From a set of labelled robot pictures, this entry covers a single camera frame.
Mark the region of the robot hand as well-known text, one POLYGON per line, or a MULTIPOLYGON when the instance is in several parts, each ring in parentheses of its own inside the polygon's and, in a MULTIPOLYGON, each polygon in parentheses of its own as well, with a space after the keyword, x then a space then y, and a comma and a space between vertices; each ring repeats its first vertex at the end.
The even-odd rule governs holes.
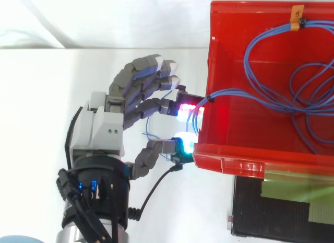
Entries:
POLYGON ((123 132, 135 122, 156 112, 176 117, 183 105, 203 100, 186 91, 176 70, 176 62, 158 54, 141 57, 124 66, 108 92, 93 92, 76 112, 67 133, 68 169, 77 168, 89 156, 121 159, 123 132))

